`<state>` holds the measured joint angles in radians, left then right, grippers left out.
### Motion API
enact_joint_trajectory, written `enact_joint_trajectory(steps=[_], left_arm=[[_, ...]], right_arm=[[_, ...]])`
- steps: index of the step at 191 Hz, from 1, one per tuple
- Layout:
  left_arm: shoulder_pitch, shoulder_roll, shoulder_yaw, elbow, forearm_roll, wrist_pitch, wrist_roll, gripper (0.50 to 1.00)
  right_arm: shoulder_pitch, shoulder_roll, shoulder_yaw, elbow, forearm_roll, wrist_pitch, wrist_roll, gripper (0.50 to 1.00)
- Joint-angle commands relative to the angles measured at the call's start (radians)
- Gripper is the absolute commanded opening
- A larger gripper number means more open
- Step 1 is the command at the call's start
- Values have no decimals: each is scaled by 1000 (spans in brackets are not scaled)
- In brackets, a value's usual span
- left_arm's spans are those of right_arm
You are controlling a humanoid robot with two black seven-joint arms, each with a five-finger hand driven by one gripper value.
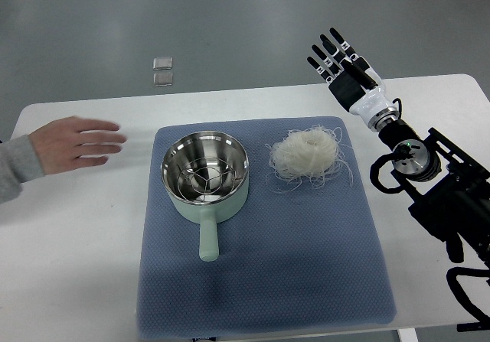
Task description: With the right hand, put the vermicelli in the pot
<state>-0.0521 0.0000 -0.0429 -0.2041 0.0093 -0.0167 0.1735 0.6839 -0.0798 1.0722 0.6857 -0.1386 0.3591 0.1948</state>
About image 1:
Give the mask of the grey sleeved forearm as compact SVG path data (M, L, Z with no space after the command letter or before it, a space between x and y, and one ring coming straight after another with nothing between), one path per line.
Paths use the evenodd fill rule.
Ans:
M1 204L17 198L23 183L45 176L28 135L1 143Z

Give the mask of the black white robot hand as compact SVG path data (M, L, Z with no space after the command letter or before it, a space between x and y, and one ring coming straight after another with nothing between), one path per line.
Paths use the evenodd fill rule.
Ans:
M379 132L401 117L400 107L386 97L386 86L371 65L335 29L320 35L321 46L312 45L316 57L309 65L328 85L340 106Z

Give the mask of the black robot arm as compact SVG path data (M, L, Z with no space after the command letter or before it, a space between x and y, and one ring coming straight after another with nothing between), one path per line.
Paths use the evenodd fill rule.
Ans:
M371 166L371 183L385 194L404 192L410 215L446 245L455 267L446 281L457 302L474 317L459 332L486 331L489 316L466 294L460 276L489 279L489 172L446 136L431 128L421 138L401 118L395 99L374 117L379 139L391 150Z

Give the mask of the bare human hand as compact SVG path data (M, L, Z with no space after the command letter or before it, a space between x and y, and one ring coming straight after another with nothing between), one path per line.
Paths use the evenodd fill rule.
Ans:
M127 141L116 123L77 116L49 122L28 137L46 175L104 165Z

